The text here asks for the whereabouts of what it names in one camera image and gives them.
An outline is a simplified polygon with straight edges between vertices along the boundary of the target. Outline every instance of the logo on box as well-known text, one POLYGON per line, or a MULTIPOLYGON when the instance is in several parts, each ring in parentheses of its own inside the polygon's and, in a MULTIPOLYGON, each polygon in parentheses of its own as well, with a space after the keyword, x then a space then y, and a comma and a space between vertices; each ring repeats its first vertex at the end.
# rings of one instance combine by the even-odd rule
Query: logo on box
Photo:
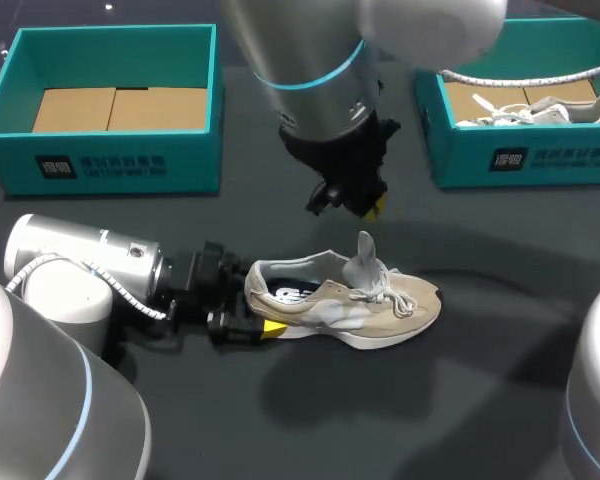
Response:
POLYGON ((499 148, 493 153, 490 172, 516 172, 522 170, 528 148, 499 148))

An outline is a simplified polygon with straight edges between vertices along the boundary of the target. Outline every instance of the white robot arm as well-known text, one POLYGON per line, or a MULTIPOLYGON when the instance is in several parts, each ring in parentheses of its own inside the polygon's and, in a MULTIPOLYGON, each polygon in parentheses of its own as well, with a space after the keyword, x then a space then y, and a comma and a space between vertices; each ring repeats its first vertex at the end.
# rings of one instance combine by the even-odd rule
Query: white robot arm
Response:
MULTIPOLYGON (((600 20, 600 0, 544 0, 600 20)), ((414 68, 455 68, 494 44, 507 0, 221 0, 297 160, 324 179, 307 209, 364 217, 387 186, 378 170, 399 128, 381 121, 372 46, 414 68)))

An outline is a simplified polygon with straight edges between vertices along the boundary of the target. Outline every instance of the dark tabletop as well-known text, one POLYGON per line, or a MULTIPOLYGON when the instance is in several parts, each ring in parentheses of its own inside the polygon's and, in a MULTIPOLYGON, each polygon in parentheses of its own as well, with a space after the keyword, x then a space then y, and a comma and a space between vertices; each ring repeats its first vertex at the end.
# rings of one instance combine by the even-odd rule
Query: dark tabletop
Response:
POLYGON ((125 342, 119 370, 153 424, 149 480, 561 478, 558 417, 587 307, 600 290, 600 188, 441 192, 431 182, 409 74, 382 68, 380 113, 402 123, 383 167, 383 218, 303 210, 317 177, 291 159, 252 75, 227 68, 218 197, 5 201, 25 213, 161 242, 205 239, 254 258, 353 255, 367 229, 389 267, 445 292, 425 334, 383 351, 329 338, 180 352, 125 342))

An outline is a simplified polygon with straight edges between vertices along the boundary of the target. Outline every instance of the white shoelace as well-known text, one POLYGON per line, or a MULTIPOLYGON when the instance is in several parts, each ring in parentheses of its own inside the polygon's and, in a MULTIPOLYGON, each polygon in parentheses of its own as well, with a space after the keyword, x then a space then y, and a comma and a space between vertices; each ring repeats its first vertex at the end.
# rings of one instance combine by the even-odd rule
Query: white shoelace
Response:
POLYGON ((529 105, 524 104, 513 104, 506 105, 501 108, 496 108, 489 101, 482 98, 477 93, 473 94, 473 99, 485 110, 491 113, 491 118, 480 118, 478 120, 485 121, 488 123, 494 124, 502 124, 502 123, 522 123, 522 124, 532 124, 533 119, 531 118, 531 112, 529 110, 529 105), (516 112, 511 112, 509 110, 517 109, 516 112))
POLYGON ((357 288, 353 290, 349 298, 351 300, 363 300, 374 303, 391 301, 393 302, 393 313, 395 313, 396 317, 410 317, 416 308, 418 308, 418 302, 406 293, 396 292, 391 288, 389 274, 400 273, 397 268, 389 270, 380 260, 377 260, 377 262, 380 267, 380 278, 375 286, 371 290, 357 288))

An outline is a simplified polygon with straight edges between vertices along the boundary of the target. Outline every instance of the shoe insole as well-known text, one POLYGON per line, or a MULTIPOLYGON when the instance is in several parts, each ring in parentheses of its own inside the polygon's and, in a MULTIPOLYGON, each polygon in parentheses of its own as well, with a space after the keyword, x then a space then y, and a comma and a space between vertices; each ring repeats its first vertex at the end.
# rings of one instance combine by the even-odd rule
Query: shoe insole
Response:
POLYGON ((278 302, 293 305, 302 302, 315 292, 320 285, 294 278, 274 278, 268 281, 269 295, 278 302))

